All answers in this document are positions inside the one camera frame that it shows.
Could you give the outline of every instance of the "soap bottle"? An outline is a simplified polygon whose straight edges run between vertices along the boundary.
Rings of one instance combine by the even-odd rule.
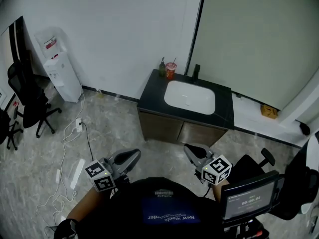
[[[161,59],[161,63],[159,65],[159,76],[164,77],[166,74],[166,66],[164,63],[164,57]]]

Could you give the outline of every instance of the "black monitor bezel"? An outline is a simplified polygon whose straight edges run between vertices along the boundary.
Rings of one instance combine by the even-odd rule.
[[[233,184],[228,184],[228,185],[222,186],[220,203],[221,203],[223,223],[233,223],[233,222],[236,222],[238,220],[242,220],[242,219],[246,219],[246,218],[253,218],[257,215],[269,212],[271,207],[272,207],[273,200],[274,200],[278,178],[279,178],[279,173],[274,170],[274,171],[253,177],[253,178],[248,179],[248,180],[244,180],[244,181],[241,181],[238,183],[233,183]],[[260,208],[258,210],[255,210],[251,213],[247,213],[247,214],[243,214],[243,215],[240,215],[237,217],[233,217],[233,218],[228,219],[228,220],[224,219],[225,215],[226,215],[227,198],[228,197],[233,196],[233,195],[237,195],[237,194],[241,194],[241,193],[247,192],[249,190],[256,189],[258,187],[267,185],[267,184],[272,183],[272,182],[274,182],[274,188],[273,188],[271,199],[270,199],[270,202],[268,205],[266,205],[265,207]]]

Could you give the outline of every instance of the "black shirt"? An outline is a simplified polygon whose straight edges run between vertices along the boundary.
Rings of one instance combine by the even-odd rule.
[[[218,204],[198,197],[187,188],[165,178],[148,178],[132,183],[80,222],[65,220],[54,238],[77,234],[79,239],[108,238],[110,235],[148,237],[200,236],[212,231],[220,238]]]

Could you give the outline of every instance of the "vanity cabinet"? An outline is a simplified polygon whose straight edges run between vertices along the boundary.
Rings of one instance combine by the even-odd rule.
[[[227,131],[141,111],[139,118],[145,140],[152,138],[172,143],[201,143],[212,146]]]

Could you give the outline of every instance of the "gray tile floor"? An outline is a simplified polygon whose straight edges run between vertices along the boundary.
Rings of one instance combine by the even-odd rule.
[[[36,212],[36,205],[43,204],[55,192],[56,171],[63,157],[62,139],[65,127],[80,111],[80,103],[66,103],[53,88],[51,83],[41,82],[45,88],[52,108],[60,107],[62,114],[55,113],[49,118],[56,134],[51,134],[48,126],[42,126],[41,138],[35,137],[37,126],[25,129],[23,134],[16,135],[18,151],[7,150],[5,144],[0,145],[0,234],[5,239],[46,238],[43,232],[45,222]],[[88,127],[89,139],[95,158],[107,157],[122,148],[137,147],[142,151],[142,157],[134,170],[129,174],[131,181],[163,176],[178,182],[199,196],[205,194],[207,186],[202,185],[193,175],[194,167],[183,153],[182,146],[156,140],[144,141],[140,129],[136,103],[114,97],[99,95],[84,91],[85,103],[83,122]],[[13,107],[8,110],[12,118]],[[241,156],[248,154],[256,161],[262,160],[260,153],[263,147],[268,148],[276,158],[275,169],[284,172],[285,166],[297,153],[297,149],[249,135],[238,131],[227,132],[212,150],[224,154],[232,163]],[[68,198],[73,190],[69,188],[74,171],[80,158],[90,162],[90,152],[86,134],[66,144],[66,156],[63,163],[63,180],[67,186]],[[64,211],[55,215],[57,223],[60,216],[67,216],[76,203],[91,188],[84,173],[81,173],[75,190],[77,196],[72,203],[65,201]],[[58,193],[65,194],[62,186]],[[40,207],[40,212],[46,221],[53,226],[52,217],[55,209],[51,199],[46,207]],[[61,208],[59,197],[55,205]],[[300,239],[306,235],[307,221],[310,214],[298,215],[291,221],[282,221],[272,215],[259,217],[270,231],[271,238]]]

